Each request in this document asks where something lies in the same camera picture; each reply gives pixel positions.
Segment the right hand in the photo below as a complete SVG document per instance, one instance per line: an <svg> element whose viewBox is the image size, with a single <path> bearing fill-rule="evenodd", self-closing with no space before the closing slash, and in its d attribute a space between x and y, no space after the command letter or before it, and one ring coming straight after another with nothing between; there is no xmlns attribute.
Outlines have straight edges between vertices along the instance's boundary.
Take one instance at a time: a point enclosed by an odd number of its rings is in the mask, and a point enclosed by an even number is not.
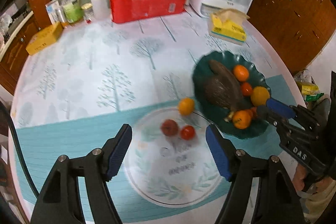
<svg viewBox="0 0 336 224"><path fill-rule="evenodd" d="M292 180L294 188L302 192L305 187L306 177L309 175L307 169L298 164ZM315 190L312 194L306 194L304 197L312 201L331 200L335 196L335 180L330 176L325 176L322 180L315 183Z"/></svg>

